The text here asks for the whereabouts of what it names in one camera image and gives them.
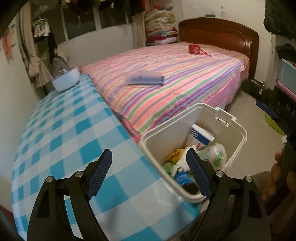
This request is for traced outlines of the person's right hand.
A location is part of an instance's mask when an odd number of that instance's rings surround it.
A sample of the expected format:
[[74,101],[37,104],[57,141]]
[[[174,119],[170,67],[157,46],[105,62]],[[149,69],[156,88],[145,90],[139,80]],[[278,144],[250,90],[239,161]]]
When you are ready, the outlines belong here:
[[[281,175],[281,167],[280,162],[282,158],[283,149],[279,150],[274,158],[276,160],[276,163],[271,168],[270,176],[267,180],[267,184],[262,190],[262,200],[267,201],[269,198],[273,197],[276,194],[277,190],[277,183],[280,180]],[[295,172],[290,171],[287,176],[287,187],[292,193],[295,193]]]

